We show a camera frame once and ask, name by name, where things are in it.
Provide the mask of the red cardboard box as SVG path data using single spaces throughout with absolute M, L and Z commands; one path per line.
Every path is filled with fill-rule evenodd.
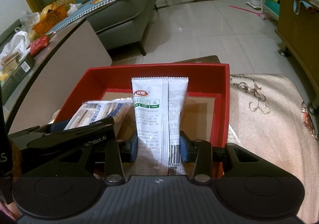
M 228 139 L 227 64 L 149 64 L 91 68 L 66 100 L 56 122 L 67 129 L 98 121 L 103 113 L 134 115 L 137 158 L 127 175 L 178 175 L 180 134 L 223 147 Z

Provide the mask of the white green snack packet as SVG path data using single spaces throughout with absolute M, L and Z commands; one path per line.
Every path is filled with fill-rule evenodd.
M 130 175 L 184 175 L 179 152 L 187 77 L 132 78 L 138 136 L 137 157 Z

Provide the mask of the wooden cabinet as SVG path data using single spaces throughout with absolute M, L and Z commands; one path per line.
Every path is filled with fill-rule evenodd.
M 318 2 L 280 0 L 280 15 L 275 33 L 297 59 L 315 90 L 309 111 L 318 114 Z

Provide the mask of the dark green box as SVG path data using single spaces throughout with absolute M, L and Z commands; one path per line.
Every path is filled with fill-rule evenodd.
M 4 81 L 1 86 L 2 104 L 5 104 L 13 91 L 23 80 L 23 78 L 30 72 L 35 65 L 35 59 L 29 53 L 22 59 L 17 67 L 9 73 L 9 77 Z

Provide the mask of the white plastic bag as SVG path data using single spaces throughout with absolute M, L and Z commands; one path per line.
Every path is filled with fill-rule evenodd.
M 24 58 L 30 52 L 30 38 L 27 32 L 18 31 L 10 42 L 5 44 L 1 52 L 1 65 L 4 66 L 11 57 L 18 54 L 19 60 Z

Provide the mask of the orange plastic basket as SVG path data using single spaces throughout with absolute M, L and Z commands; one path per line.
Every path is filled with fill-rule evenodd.
M 67 12 L 64 5 L 60 5 L 55 10 L 46 15 L 45 18 L 40 20 L 33 26 L 33 30 L 40 37 L 49 32 L 55 25 L 63 21 L 67 17 Z

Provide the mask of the beige coffee table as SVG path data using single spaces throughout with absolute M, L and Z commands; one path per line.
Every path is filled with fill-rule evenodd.
M 55 34 L 35 60 L 35 66 L 3 105 L 8 134 L 47 124 L 87 69 L 112 64 L 87 20 L 71 23 Z

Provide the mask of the grey sofa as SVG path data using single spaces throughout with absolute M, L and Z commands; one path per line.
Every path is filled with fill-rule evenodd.
M 59 32 L 85 18 L 106 50 L 134 44 L 145 56 L 142 37 L 153 10 L 156 10 L 156 0 L 92 0 L 49 31 Z

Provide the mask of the white blue bread package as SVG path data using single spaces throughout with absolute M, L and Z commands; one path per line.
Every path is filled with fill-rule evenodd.
M 87 101 L 83 103 L 72 116 L 64 130 L 87 126 L 107 117 L 114 120 L 114 130 L 117 136 L 121 124 L 133 103 L 132 98 L 119 98 L 104 101 Z

